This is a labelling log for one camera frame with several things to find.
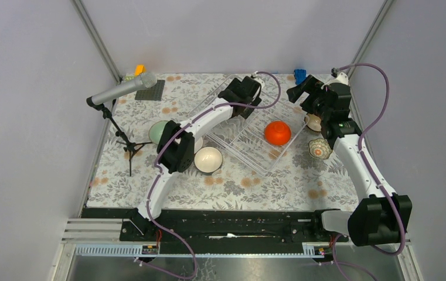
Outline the white flower-shaped bowl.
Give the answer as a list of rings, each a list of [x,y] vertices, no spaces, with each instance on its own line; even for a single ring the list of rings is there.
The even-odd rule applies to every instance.
[[[328,159],[333,152],[327,140],[325,140],[324,138],[318,138],[309,141],[308,149],[309,149],[309,154],[313,158],[320,160]]]

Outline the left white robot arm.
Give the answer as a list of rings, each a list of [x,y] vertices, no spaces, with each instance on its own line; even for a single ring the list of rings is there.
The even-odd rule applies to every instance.
[[[242,115],[247,109],[257,108],[262,87],[256,74],[234,78],[195,116],[182,122],[169,121],[165,125],[157,147],[158,156],[154,160],[159,174],[138,206],[138,213],[143,218],[135,223],[133,232],[139,239],[147,241],[154,237],[156,225],[150,220],[160,216],[175,180],[192,165],[195,142],[220,123]]]

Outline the celadon green ceramic bowl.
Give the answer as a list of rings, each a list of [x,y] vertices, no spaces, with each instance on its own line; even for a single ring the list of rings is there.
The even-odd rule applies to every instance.
[[[158,121],[155,124],[153,124],[149,131],[148,131],[148,136],[149,136],[149,140],[154,143],[154,144],[158,144],[159,141],[161,140],[165,125],[168,123],[168,121]]]

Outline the orange bowl white inside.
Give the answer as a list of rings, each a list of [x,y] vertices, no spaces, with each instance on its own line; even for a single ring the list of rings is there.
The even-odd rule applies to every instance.
[[[199,138],[194,144],[194,154],[196,154],[203,147],[203,138]]]

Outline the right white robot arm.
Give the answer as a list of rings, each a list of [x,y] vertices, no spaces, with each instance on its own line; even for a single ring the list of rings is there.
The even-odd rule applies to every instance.
[[[398,195],[384,179],[367,151],[364,132],[350,117],[352,98],[348,78],[340,73],[327,83],[309,75],[287,90],[288,100],[320,118],[321,134],[345,166],[359,204],[354,211],[321,210],[310,226],[313,238],[327,240],[334,232],[348,236],[356,246],[378,246],[406,241],[412,202]]]

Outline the teal square ceramic cup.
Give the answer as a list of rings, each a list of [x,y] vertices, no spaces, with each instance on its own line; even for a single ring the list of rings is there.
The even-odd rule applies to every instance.
[[[195,168],[203,174],[213,174],[221,168],[223,155],[214,147],[201,148],[194,157]]]

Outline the black bowl patterned rim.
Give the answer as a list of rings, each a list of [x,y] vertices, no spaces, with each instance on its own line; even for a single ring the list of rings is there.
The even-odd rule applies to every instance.
[[[307,113],[305,116],[305,123],[306,123],[306,127],[315,133],[320,133],[321,132],[321,119],[314,115],[314,114],[310,114]]]

